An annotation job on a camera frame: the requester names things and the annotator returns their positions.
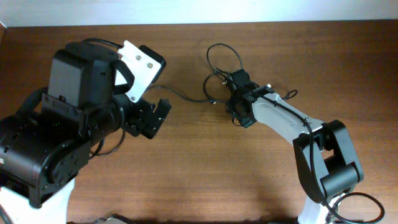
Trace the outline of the black cable white usb plug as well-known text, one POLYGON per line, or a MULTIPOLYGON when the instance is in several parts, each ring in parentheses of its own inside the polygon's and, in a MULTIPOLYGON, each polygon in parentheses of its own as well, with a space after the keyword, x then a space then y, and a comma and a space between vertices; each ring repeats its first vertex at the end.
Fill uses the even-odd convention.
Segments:
POLYGON ((207 99, 202 99, 202 100, 193 99, 193 98, 190 98, 190 97, 184 95, 183 93, 178 92, 177 90, 174 90, 174 89, 172 89, 172 88, 170 88, 170 87, 163 86, 163 85, 154 85, 154 86, 150 86, 150 87, 148 87, 148 88, 146 89, 146 91, 154 90, 154 89, 163 89, 163 90, 170 91, 170 92, 176 94, 178 97, 182 98, 183 100, 189 101, 189 102, 192 102, 192 103, 211 103, 211 104, 213 104, 213 105, 215 105, 215 104, 217 104, 217 103, 224 103, 224 104, 227 104, 226 101, 217 100, 217 99, 210 98, 210 97, 208 97, 207 99))

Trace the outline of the black cable gold plug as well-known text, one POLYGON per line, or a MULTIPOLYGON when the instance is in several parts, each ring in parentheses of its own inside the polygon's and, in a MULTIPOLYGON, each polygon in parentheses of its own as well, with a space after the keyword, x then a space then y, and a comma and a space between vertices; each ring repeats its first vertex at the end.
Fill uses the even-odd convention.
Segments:
POLYGON ((227 98, 217 98, 208 91, 208 81, 211 78, 216 78, 220 85, 224 88, 226 86, 225 77, 231 73, 243 69, 243 61, 241 56, 230 45, 224 43, 216 43, 206 51, 206 61, 210 67, 211 73, 205 78, 203 82, 203 92, 206 100, 211 104, 224 103, 227 104, 230 96, 227 98))

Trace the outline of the black cable dark plugs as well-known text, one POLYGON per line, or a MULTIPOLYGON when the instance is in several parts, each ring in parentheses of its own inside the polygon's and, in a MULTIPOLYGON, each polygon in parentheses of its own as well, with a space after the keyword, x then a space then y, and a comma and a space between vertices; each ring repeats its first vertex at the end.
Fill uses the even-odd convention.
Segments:
POLYGON ((290 90, 285 96, 282 97, 283 100, 289 100, 298 94, 298 90, 290 90))

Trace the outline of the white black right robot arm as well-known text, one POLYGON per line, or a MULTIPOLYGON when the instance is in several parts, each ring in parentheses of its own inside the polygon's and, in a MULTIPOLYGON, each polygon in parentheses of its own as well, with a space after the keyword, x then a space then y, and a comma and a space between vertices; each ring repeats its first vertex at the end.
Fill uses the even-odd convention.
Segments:
POLYGON ((231 98, 228 111, 248 128, 264 124, 294 148, 300 184, 307 195, 296 223, 348 223, 338 214, 364 171, 346 126, 312 118, 289 105, 270 86, 259 86, 240 69, 225 75, 231 98))

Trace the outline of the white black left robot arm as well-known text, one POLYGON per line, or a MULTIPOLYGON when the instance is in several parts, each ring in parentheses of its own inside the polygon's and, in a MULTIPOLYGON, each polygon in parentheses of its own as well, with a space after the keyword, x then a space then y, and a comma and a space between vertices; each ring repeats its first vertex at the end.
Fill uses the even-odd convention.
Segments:
POLYGON ((168 100, 143 99, 166 61, 145 45, 71 42, 53 56, 49 85, 1 121, 1 218, 65 223, 79 171, 116 131, 152 139, 168 100))

